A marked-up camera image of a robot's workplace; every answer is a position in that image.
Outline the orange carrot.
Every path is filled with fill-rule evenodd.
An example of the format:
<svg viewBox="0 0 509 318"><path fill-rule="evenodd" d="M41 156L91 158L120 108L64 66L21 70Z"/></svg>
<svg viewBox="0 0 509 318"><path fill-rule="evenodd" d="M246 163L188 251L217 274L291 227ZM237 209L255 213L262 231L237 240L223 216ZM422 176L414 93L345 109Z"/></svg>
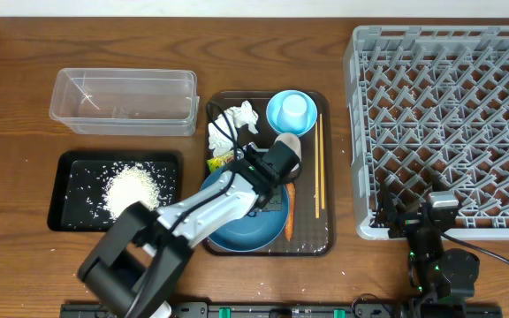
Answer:
<svg viewBox="0 0 509 318"><path fill-rule="evenodd" d="M286 190L288 193L289 211L285 224L285 238L287 241L290 241L292 239L294 227L295 198L296 198L295 184L294 183L287 184Z"/></svg>

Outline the green yellow snack wrapper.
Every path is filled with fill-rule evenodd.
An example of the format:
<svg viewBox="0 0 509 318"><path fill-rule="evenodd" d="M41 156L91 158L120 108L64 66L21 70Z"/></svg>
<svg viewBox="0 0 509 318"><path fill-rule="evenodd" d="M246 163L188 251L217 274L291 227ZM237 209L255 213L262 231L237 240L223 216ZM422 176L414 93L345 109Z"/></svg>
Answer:
<svg viewBox="0 0 509 318"><path fill-rule="evenodd" d="M227 163L232 162L235 159L233 151L228 151L222 155L214 156L207 160L207 166L210 173L224 167Z"/></svg>

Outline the dark blue plate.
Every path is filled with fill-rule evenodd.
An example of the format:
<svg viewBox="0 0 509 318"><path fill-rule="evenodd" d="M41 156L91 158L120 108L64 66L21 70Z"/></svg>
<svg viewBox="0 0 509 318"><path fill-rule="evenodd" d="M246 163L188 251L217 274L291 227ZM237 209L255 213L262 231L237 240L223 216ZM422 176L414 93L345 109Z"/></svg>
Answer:
<svg viewBox="0 0 509 318"><path fill-rule="evenodd" d="M208 236L211 243L234 253L253 252L275 240L285 228L290 199L285 185L273 190L263 208L255 208Z"/></svg>

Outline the pile of white rice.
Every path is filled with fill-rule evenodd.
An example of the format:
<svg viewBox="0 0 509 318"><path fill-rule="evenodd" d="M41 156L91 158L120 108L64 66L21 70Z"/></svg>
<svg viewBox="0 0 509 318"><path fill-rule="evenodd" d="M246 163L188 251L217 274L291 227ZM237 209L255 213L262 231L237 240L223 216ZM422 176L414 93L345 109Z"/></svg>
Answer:
<svg viewBox="0 0 509 318"><path fill-rule="evenodd" d="M172 204L178 169L171 162L79 160L65 191L68 223L91 227L114 223L135 202L155 209Z"/></svg>

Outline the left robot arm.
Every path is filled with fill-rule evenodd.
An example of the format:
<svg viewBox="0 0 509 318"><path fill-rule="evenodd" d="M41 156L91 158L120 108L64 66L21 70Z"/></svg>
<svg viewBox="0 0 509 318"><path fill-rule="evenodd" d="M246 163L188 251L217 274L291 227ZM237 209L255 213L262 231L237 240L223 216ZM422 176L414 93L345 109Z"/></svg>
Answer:
<svg viewBox="0 0 509 318"><path fill-rule="evenodd" d="M197 194L156 210L127 207L80 265L78 279L116 317L169 317L168 299L194 248L227 223L263 207L300 157L283 141L224 166Z"/></svg>

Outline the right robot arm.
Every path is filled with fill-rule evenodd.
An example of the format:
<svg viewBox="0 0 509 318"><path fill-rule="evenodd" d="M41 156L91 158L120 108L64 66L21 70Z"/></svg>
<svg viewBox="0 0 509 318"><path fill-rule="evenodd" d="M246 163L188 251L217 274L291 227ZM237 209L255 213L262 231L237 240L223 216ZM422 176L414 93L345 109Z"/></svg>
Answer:
<svg viewBox="0 0 509 318"><path fill-rule="evenodd" d="M392 309L394 317L465 317L465 301L475 294L479 258L461 248L445 249L442 237L454 224L460 202L438 186L411 213L398 212L386 185L381 186L377 217L388 237L410 248L408 279L419 294Z"/></svg>

